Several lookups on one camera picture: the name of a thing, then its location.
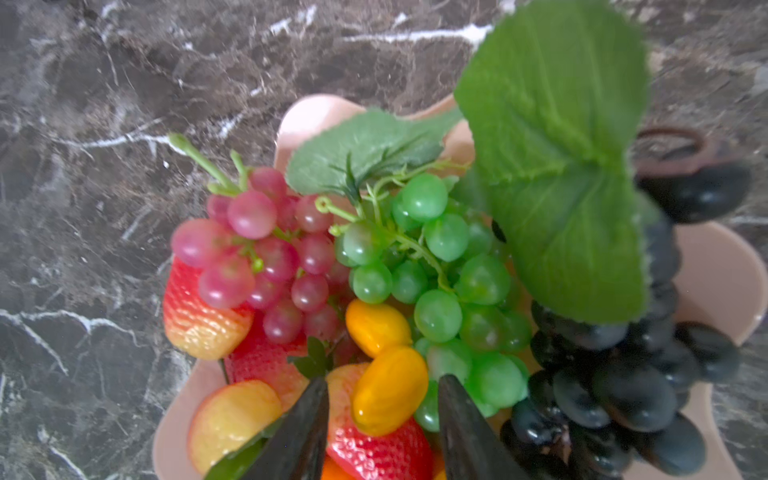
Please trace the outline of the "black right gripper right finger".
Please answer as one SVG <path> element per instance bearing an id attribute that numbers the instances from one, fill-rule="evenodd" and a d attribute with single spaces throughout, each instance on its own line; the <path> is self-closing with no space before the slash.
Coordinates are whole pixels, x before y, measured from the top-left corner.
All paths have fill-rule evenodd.
<path id="1" fill-rule="evenodd" d="M 438 383 L 440 441 L 447 479 L 527 479 L 454 375 Z"/>

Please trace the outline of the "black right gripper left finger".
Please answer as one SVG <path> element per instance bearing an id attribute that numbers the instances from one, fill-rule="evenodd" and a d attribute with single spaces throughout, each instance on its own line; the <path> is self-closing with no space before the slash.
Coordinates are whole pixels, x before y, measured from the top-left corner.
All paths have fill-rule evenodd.
<path id="1" fill-rule="evenodd" d="M 329 404 L 326 380 L 314 378 L 242 479 L 320 479 L 326 456 Z"/>

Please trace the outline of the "small fake orange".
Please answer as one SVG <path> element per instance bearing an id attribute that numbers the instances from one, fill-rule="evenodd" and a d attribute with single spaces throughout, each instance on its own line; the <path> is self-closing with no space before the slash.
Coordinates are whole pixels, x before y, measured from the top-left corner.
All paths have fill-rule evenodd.
<path id="1" fill-rule="evenodd" d="M 355 480 L 355 477 L 345 472 L 331 457 L 326 456 L 321 480 Z"/>

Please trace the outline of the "red strawberry with green leaf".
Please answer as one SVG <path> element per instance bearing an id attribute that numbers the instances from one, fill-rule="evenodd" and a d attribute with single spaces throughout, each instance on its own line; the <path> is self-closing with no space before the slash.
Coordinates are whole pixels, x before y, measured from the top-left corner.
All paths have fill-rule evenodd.
<path id="1" fill-rule="evenodd" d="M 291 358 L 299 372 L 311 379 L 323 377 L 329 389 L 329 421 L 326 456 L 355 479 L 430 479 L 433 453 L 413 416 L 399 429 L 372 437 L 353 422 L 351 401 L 357 382 L 370 362 L 330 369 L 323 344 L 311 338 L 305 357 Z"/>

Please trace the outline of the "yellow fake kumquat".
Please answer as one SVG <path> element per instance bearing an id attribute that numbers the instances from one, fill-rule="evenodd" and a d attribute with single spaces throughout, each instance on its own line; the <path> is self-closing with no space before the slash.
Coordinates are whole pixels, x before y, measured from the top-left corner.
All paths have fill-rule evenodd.
<path id="1" fill-rule="evenodd" d="M 371 362 L 357 382 L 352 418 L 363 434 L 393 433 L 412 418 L 424 400 L 429 375 L 424 358 L 411 347 L 390 348 Z"/>

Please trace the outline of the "red yellow-tipped fake strawberry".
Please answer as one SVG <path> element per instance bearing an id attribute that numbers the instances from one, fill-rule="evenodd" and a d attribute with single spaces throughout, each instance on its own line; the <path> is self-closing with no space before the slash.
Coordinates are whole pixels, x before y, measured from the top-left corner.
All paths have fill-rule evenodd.
<path id="1" fill-rule="evenodd" d="M 163 325 L 174 347 L 197 359 L 216 361 L 245 339 L 256 310 L 247 303 L 225 309 L 209 306 L 198 294 L 201 273 L 172 259 L 162 302 Z"/>

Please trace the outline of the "red fake grape bunch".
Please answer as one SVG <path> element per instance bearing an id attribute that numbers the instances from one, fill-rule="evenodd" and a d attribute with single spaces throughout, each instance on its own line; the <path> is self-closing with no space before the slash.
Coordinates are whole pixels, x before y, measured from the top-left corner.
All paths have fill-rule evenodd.
<path id="1" fill-rule="evenodd" d="M 334 253 L 333 216 L 294 195 L 275 168 L 248 167 L 232 151 L 231 178 L 185 136 L 168 141 L 212 177 L 205 217 L 183 221 L 170 239 L 172 259 L 202 271 L 201 299 L 220 309 L 249 304 L 275 344 L 300 333 L 338 341 L 348 269 Z"/>

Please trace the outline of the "green fake grape bunch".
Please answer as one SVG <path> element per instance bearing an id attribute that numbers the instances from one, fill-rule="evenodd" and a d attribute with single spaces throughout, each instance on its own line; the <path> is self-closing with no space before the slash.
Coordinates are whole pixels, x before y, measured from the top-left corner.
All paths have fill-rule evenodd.
<path id="1" fill-rule="evenodd" d="M 371 109 L 296 148 L 289 186 L 341 219 L 332 235 L 354 300 L 388 304 L 411 328 L 429 386 L 413 415 L 440 426 L 438 383 L 454 375 L 484 417 L 528 394 L 519 354 L 531 331 L 500 242 L 453 190 L 462 164 L 445 150 L 457 109 L 404 119 Z"/>

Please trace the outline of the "pink scalloped fruit bowl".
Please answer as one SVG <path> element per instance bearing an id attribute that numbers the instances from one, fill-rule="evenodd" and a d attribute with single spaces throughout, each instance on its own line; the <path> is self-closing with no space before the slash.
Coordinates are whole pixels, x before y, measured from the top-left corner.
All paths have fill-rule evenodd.
<path id="1" fill-rule="evenodd" d="M 362 110 L 334 95 L 301 98 L 278 129 L 276 166 L 286 167 L 302 143 Z M 767 309 L 767 271 L 761 257 L 742 237 L 716 222 L 680 226 L 677 237 L 682 251 L 682 267 L 675 279 L 681 295 L 677 319 L 706 323 L 743 344 Z M 225 384 L 218 362 L 195 363 L 155 433 L 152 460 L 158 478 L 199 478 L 188 458 L 187 434 L 198 406 Z M 695 385 L 683 413 L 700 430 L 707 449 L 706 463 L 695 478 L 740 478 L 714 420 L 711 385 Z"/>

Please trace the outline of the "black fake grape bunch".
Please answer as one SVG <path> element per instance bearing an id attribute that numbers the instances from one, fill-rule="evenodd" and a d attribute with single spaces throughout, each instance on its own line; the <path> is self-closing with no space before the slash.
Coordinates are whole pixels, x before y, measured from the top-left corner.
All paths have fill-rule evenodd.
<path id="1" fill-rule="evenodd" d="M 741 363 L 730 336 L 676 317 L 677 229 L 735 210 L 749 167 L 697 131 L 642 126 L 646 57 L 607 2 L 535 1 L 455 90 L 476 154 L 459 195 L 532 299 L 534 372 L 499 436 L 527 479 L 697 479 L 706 444 L 683 410 Z"/>

